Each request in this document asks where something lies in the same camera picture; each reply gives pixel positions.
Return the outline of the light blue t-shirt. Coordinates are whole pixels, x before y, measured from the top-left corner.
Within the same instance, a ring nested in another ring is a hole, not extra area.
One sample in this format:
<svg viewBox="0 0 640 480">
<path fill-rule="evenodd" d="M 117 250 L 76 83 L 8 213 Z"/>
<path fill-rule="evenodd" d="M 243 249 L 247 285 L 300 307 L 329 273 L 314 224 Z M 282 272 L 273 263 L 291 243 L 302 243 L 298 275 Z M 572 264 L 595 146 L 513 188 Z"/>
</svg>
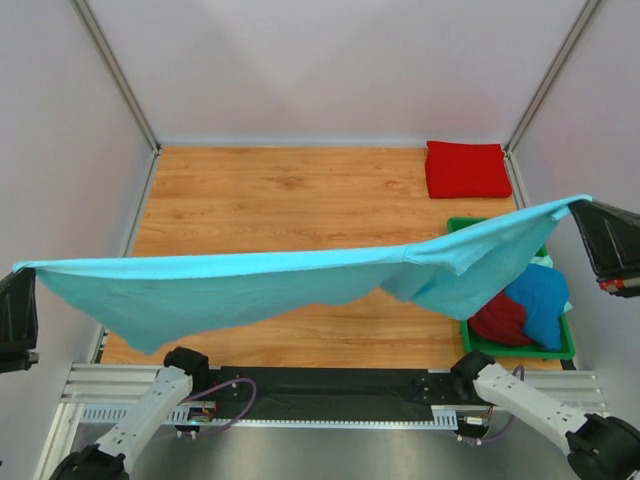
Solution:
<svg viewBox="0 0 640 480">
<path fill-rule="evenodd" d="M 544 203 L 405 245 L 31 260 L 16 269 L 33 270 L 52 293 L 148 355 L 185 336 L 308 305 L 345 305 L 375 289 L 464 321 L 526 269 L 571 203 Z"/>
</svg>

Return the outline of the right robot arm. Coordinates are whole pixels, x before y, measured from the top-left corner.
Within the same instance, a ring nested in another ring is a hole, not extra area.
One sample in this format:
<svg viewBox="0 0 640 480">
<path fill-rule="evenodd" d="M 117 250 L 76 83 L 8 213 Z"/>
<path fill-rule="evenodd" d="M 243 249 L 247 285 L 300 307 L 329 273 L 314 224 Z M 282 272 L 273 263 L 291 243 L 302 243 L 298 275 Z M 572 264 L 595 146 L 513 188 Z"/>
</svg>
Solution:
<svg viewBox="0 0 640 480">
<path fill-rule="evenodd" d="M 639 215 L 586 200 L 570 206 L 592 270 L 610 295 L 639 295 Z M 628 422 L 569 407 L 472 351 L 451 369 L 463 398 L 505 409 L 557 446 L 581 479 L 637 479 L 639 430 Z"/>
</svg>

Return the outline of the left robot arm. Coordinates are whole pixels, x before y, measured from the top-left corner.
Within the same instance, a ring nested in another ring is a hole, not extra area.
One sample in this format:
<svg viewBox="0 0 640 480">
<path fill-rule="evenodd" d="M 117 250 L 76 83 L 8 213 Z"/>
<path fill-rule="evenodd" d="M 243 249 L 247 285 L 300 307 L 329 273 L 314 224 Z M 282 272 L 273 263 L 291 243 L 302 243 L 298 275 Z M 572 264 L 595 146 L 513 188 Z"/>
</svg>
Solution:
<svg viewBox="0 0 640 480">
<path fill-rule="evenodd" d="M 36 274 L 31 268 L 1 280 L 1 372 L 27 371 L 38 363 Z M 177 347 L 166 354 L 152 385 L 128 413 L 95 443 L 72 452 L 53 479 L 128 479 L 142 450 L 174 407 L 209 384 L 209 359 Z"/>
</svg>

